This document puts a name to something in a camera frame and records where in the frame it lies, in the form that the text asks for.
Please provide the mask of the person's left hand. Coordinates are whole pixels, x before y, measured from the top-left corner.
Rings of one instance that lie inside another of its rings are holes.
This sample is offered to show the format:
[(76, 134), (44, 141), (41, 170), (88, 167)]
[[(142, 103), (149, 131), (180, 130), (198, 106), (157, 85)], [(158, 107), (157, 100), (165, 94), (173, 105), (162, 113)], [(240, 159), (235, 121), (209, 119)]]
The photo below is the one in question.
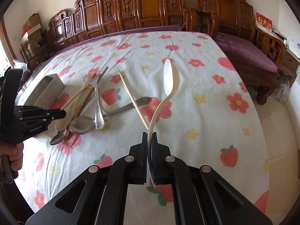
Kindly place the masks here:
[(22, 168), (23, 149), (24, 149), (23, 142), (18, 143), (16, 145), (10, 145), (6, 142), (1, 142), (0, 153), (1, 155), (8, 156), (11, 162), (11, 168), (14, 171), (18, 171)]

